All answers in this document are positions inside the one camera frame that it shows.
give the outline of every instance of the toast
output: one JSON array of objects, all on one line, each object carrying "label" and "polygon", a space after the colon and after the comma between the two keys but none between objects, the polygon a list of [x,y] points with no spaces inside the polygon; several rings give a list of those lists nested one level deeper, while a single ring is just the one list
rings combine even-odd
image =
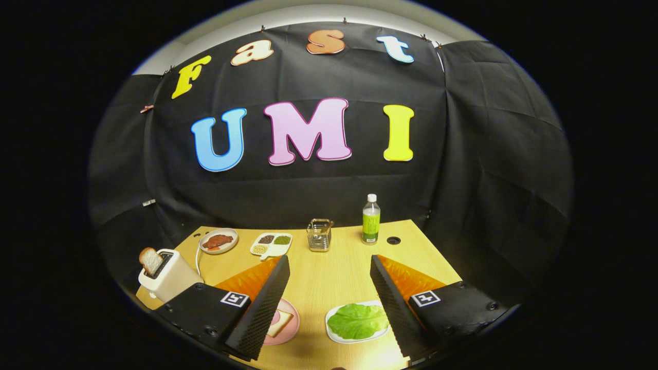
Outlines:
[{"label": "toast", "polygon": [[144,266],[146,273],[153,276],[164,259],[153,248],[144,248],[139,254],[139,263]]},{"label": "toast", "polygon": [[275,336],[279,335],[279,333],[281,332],[281,330],[283,330],[284,327],[285,327],[285,326],[286,326],[286,325],[292,320],[292,318],[293,318],[293,314],[292,314],[292,313],[285,312],[285,311],[281,311],[281,310],[279,310],[279,309],[277,309],[277,311],[278,311],[279,314],[281,315],[279,321],[278,321],[276,324],[271,325],[270,328],[267,330],[267,335],[271,336],[272,338],[274,338]]}]

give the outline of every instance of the bottle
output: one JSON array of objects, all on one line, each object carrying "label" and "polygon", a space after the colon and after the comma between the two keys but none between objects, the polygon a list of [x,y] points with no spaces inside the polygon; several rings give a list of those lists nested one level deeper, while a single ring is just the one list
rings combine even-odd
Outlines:
[{"label": "bottle", "polygon": [[377,243],[379,237],[379,216],[381,209],[377,205],[377,195],[368,194],[368,203],[363,207],[363,233],[361,239],[366,244]]}]

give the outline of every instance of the lettuce leaf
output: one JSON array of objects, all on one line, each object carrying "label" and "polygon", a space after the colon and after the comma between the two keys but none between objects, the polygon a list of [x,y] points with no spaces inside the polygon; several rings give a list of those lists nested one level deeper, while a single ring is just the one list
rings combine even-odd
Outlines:
[{"label": "lettuce leaf", "polygon": [[327,324],[343,339],[366,339],[386,329],[388,318],[378,305],[348,304],[339,308]]}]

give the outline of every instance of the light blue letter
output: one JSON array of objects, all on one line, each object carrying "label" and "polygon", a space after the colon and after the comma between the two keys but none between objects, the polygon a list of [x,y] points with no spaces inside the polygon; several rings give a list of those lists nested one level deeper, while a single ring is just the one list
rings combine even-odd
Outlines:
[{"label": "light blue letter", "polygon": [[208,171],[220,172],[233,168],[242,159],[244,147],[242,142],[242,117],[247,109],[236,108],[222,115],[228,129],[228,151],[224,155],[217,155],[213,149],[213,132],[215,119],[208,117],[192,125],[194,133],[194,146],[197,150],[199,164]]},{"label": "light blue letter", "polygon": [[413,57],[411,55],[405,54],[402,51],[402,48],[408,48],[409,46],[402,41],[398,41],[395,36],[380,36],[377,38],[377,41],[383,42],[386,47],[386,52],[396,61],[401,61],[403,63],[413,62]]}]

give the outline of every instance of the metal utensil holder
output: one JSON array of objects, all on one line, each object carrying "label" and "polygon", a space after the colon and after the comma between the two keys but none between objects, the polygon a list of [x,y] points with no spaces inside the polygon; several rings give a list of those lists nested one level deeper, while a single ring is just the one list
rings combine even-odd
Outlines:
[{"label": "metal utensil holder", "polygon": [[312,251],[328,251],[331,244],[331,227],[328,227],[331,220],[313,219],[306,228],[306,235],[309,239],[309,248]]}]

